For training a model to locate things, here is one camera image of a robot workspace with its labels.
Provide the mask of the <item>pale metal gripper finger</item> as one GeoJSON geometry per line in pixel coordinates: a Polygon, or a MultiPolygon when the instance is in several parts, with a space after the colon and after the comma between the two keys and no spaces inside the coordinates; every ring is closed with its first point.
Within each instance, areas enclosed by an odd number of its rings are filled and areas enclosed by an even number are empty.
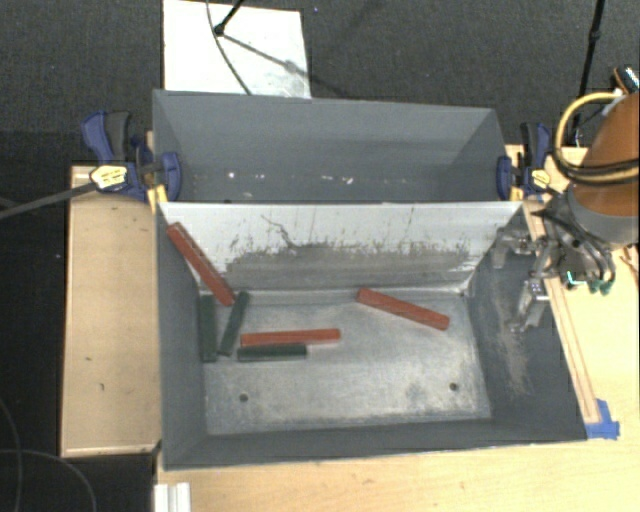
{"type": "Polygon", "coordinates": [[[509,329],[523,333],[540,325],[549,304],[549,296],[542,279],[529,279],[523,284],[515,317],[509,321],[509,329]]]}
{"type": "Polygon", "coordinates": [[[507,255],[513,253],[518,256],[532,254],[532,239],[528,230],[524,228],[499,228],[496,240],[491,249],[491,263],[494,269],[502,269],[507,255]]]}

